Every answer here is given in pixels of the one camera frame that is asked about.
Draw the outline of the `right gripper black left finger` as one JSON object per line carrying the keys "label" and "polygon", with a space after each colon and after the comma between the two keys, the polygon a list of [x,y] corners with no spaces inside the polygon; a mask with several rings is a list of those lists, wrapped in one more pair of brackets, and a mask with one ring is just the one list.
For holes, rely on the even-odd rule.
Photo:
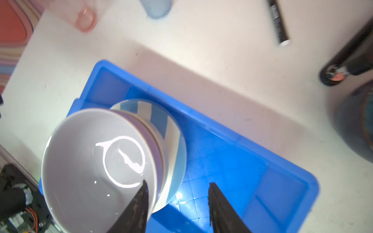
{"label": "right gripper black left finger", "polygon": [[149,190],[145,180],[107,233],[144,233],[148,222]]}

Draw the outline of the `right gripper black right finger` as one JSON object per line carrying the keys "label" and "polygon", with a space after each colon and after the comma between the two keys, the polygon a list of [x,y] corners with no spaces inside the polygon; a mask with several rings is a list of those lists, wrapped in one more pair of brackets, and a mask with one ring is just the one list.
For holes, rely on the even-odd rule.
{"label": "right gripper black right finger", "polygon": [[216,183],[209,184],[208,205],[214,233],[252,233]]}

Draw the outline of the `blue plastic bin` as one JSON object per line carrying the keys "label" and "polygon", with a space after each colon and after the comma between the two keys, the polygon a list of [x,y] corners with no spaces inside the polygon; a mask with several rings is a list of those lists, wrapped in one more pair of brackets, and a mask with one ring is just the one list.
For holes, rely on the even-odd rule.
{"label": "blue plastic bin", "polygon": [[108,61],[98,62],[70,116],[141,99],[164,107],[185,137],[185,177],[176,196],[148,216],[146,233],[210,233],[208,189],[216,183],[253,233],[296,233],[319,194],[306,170],[242,137]]}

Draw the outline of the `grey ceramic bowl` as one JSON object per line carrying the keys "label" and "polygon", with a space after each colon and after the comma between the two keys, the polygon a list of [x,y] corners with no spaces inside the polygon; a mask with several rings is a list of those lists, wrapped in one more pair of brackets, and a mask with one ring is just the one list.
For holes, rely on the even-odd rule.
{"label": "grey ceramic bowl", "polygon": [[65,233],[104,233],[143,182],[150,216],[164,186],[162,143],[131,113],[88,108],[71,114],[47,142],[41,181],[47,206]]}

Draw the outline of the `dark teal bowl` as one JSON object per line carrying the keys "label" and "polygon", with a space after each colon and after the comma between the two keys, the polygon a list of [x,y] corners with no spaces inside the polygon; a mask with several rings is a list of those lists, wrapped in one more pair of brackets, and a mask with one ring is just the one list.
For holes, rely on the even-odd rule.
{"label": "dark teal bowl", "polygon": [[373,81],[346,96],[333,87],[328,96],[330,122],[344,143],[359,157],[373,162]]}

